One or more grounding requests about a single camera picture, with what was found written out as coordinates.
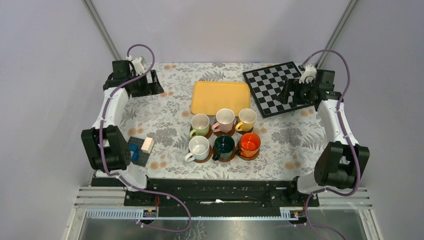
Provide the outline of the yellow plastic tray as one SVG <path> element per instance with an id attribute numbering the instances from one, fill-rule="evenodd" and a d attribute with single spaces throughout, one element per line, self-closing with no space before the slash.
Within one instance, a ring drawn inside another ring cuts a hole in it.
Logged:
<path id="1" fill-rule="evenodd" d="M 230 109 L 235 116 L 251 107 L 251 92 L 246 83 L 197 81 L 193 87 L 191 113 L 215 116 L 221 109 Z"/>

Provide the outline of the white mug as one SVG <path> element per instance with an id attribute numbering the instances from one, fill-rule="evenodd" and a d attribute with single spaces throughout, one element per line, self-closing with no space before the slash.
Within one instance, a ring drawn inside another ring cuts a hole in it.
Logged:
<path id="1" fill-rule="evenodd" d="M 204 136 L 194 136 L 189 141 L 188 149 L 189 153 L 184 157 L 186 162 L 203 161 L 210 154 L 209 140 Z"/>

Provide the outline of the pink mug back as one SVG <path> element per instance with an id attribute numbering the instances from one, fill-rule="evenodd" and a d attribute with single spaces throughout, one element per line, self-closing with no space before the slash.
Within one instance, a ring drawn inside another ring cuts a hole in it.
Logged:
<path id="1" fill-rule="evenodd" d="M 210 118 L 202 113 L 196 114 L 191 119 L 191 130 L 189 136 L 206 136 L 210 130 Z"/>

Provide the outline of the dark green mug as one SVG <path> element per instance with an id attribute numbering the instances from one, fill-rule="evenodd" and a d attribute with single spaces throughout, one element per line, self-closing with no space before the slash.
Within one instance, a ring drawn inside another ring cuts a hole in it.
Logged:
<path id="1" fill-rule="evenodd" d="M 235 141 L 231 136 L 222 135 L 215 139 L 213 147 L 217 149 L 236 147 Z"/>

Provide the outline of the pink mug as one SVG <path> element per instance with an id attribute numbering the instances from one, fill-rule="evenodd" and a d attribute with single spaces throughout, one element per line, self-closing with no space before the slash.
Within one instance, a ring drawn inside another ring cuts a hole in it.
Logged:
<path id="1" fill-rule="evenodd" d="M 222 108 L 216 113 L 216 123 L 212 125 L 213 132 L 228 133 L 233 129 L 235 114 L 231 109 Z"/>
<path id="2" fill-rule="evenodd" d="M 189 136 L 206 136 L 210 130 L 210 118 L 202 113 L 196 114 L 191 119 L 191 130 Z"/>

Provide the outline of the dark walnut wooden coaster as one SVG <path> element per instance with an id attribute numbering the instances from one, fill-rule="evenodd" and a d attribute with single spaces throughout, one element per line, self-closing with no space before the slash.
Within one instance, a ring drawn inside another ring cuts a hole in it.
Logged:
<path id="1" fill-rule="evenodd" d="M 239 134 L 241 134 L 241 135 L 244 135 L 244 134 L 247 134 L 247 133 L 252 133 L 253 132 L 253 130 L 254 130 L 254 128 L 251 128 L 250 130 L 248 130 L 248 131 L 242 131 L 242 130 L 240 130 L 240 131 L 236 131 L 237 133 L 239 133 Z"/>

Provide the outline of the pink mug front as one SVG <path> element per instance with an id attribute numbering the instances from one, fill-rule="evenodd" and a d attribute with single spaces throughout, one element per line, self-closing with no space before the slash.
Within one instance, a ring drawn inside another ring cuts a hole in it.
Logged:
<path id="1" fill-rule="evenodd" d="M 212 125 L 213 132 L 228 133 L 233 129 L 235 114 L 231 109 L 222 108 L 216 113 L 216 123 Z"/>

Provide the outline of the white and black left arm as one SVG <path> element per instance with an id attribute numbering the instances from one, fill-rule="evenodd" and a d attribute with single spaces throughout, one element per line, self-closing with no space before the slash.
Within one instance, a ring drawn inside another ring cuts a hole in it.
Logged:
<path id="1" fill-rule="evenodd" d="M 144 68 L 145 59 L 129 56 L 112 62 L 112 73 L 103 85 L 103 103 L 99 115 L 89 129 L 81 132 L 81 140 L 90 166 L 108 177 L 120 180 L 144 206 L 152 204 L 155 192 L 147 187 L 148 177 L 132 163 L 142 154 L 141 145 L 126 140 L 118 125 L 130 98 L 162 94 L 154 69 Z M 151 75 L 148 81 L 146 73 Z"/>

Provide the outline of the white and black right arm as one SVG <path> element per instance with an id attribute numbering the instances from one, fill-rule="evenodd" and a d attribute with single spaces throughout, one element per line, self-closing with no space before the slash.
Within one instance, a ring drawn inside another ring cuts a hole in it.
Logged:
<path id="1" fill-rule="evenodd" d="M 327 146 L 312 173 L 296 177 L 296 187 L 287 191 L 287 201 L 301 205 L 307 194 L 330 191 L 351 196 L 359 186 L 370 151 L 354 137 L 344 110 L 345 91 L 335 91 L 335 72 L 318 69 L 303 73 L 299 79 L 287 79 L 277 100 L 283 104 L 292 98 L 295 104 L 312 104 L 321 118 Z M 343 194 L 341 190 L 349 189 Z"/>

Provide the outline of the cream yellow mug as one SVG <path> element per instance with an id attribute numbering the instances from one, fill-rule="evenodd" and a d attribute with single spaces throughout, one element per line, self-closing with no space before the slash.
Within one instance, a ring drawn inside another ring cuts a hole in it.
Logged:
<path id="1" fill-rule="evenodd" d="M 251 108 L 244 108 L 238 114 L 238 122 L 235 130 L 237 132 L 249 132 L 254 128 L 256 120 L 256 112 Z"/>

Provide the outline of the orange cup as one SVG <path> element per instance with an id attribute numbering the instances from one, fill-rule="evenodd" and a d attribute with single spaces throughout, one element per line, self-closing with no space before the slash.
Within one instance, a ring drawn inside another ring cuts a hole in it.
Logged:
<path id="1" fill-rule="evenodd" d="M 261 139 L 255 133 L 246 133 L 241 138 L 236 148 L 236 153 L 246 157 L 254 156 L 261 146 Z"/>

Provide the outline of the black and white chessboard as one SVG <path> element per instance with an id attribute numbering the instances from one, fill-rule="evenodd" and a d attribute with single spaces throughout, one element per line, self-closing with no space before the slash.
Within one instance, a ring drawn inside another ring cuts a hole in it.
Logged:
<path id="1" fill-rule="evenodd" d="M 285 81 L 301 75 L 301 71 L 293 61 L 245 71 L 242 75 L 264 119 L 312 106 L 295 104 L 292 92 L 289 93 L 288 103 L 277 101 Z"/>

